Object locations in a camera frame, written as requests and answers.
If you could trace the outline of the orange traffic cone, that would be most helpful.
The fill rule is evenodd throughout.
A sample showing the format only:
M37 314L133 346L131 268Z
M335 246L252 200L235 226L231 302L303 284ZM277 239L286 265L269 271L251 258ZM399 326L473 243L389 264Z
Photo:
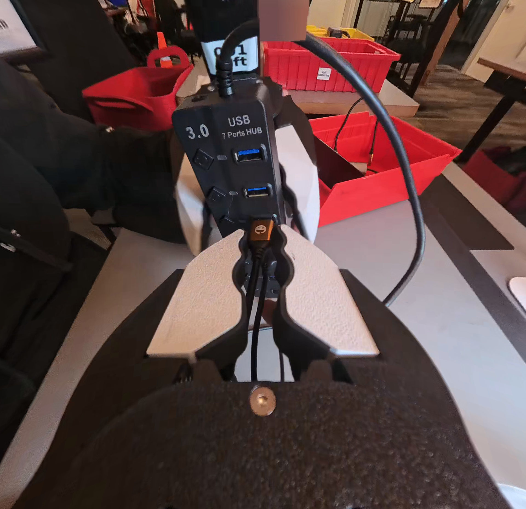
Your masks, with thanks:
M158 41L159 50L167 48L167 43L166 43L163 32L157 31L157 41ZM165 69L173 67L171 56L163 56L162 58L160 58L159 65L161 68L165 68Z

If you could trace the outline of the red bag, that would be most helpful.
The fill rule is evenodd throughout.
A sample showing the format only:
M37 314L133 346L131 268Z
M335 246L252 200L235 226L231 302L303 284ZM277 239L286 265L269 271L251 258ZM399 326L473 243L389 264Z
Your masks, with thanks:
M525 146L479 150L462 169L511 214L525 213Z

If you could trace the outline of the white framed board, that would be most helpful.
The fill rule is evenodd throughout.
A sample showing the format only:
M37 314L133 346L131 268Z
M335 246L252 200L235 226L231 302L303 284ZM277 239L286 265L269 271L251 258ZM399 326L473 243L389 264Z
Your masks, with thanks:
M47 49L19 0L1 0L1 59L26 64L47 55Z

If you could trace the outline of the red plastic bin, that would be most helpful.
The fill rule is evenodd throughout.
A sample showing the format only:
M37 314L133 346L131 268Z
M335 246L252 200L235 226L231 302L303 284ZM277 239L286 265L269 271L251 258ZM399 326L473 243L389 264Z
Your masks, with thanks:
M460 154L460 149L398 118L391 118L403 141L418 195ZM365 177L338 183L320 204L319 226L408 199L395 152L376 117L367 112L310 120L312 132Z

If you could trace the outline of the wooden desk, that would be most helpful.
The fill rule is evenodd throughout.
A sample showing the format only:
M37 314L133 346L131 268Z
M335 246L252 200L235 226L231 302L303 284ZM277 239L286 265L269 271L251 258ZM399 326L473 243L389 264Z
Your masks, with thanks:
M525 105L525 63L517 59L503 63L487 58L479 58L477 63L492 70L484 87L502 97L457 157L461 164L470 160L516 103Z

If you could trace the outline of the person's left forearm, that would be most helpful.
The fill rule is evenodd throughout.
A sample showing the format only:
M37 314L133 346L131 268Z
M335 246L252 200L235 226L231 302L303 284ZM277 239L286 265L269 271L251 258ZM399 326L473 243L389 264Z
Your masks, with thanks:
M32 166L62 208L115 210L119 227L184 244L175 201L183 156L173 129L113 128L66 114L1 61L1 162Z

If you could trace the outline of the ribbed red bin white label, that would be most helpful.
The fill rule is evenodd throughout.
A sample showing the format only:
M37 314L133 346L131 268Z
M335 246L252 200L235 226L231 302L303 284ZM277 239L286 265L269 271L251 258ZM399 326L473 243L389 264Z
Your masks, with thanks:
M368 39L321 38L379 93L394 62L401 55ZM329 64L293 42L264 42L264 75L286 90L355 92Z

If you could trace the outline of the black divider panel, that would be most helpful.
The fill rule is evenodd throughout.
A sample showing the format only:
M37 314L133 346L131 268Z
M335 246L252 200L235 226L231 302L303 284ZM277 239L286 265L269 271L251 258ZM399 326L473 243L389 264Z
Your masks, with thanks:
M322 204L336 184L363 178L365 174L317 136L313 139L317 157L320 204Z

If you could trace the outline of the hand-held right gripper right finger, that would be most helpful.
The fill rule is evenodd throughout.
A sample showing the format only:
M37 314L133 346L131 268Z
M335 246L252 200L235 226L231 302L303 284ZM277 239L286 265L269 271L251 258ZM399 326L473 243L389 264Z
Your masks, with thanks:
M280 292L273 339L295 381L312 362L375 358L380 350L337 264L286 225L272 234Z

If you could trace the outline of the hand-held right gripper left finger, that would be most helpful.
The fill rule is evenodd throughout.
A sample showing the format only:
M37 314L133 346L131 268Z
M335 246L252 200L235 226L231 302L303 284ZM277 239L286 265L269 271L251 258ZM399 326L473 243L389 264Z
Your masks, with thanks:
M184 359L190 364L212 361L224 380L248 344L245 261L242 229L197 255L182 272L146 354Z

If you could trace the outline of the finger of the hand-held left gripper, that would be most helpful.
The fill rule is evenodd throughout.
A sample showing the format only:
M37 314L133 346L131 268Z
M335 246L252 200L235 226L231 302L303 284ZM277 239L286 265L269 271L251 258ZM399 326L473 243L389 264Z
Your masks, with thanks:
M314 242L320 217L320 193L317 167L292 125L275 132L279 164L285 175L285 188L293 196L292 209L298 210L306 239Z
M181 163L181 170L175 183L175 200L181 229L188 248L193 255L199 255L209 245L212 231L210 211L205 197L187 158Z

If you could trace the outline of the yellow plastic bin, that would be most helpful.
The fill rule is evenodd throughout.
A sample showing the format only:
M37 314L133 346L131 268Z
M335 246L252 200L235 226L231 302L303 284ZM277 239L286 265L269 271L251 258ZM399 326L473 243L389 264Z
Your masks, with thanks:
M367 41L375 41L375 39L358 29L350 27L318 27L315 25L307 25L307 31L320 38L335 38L335 39L361 39Z

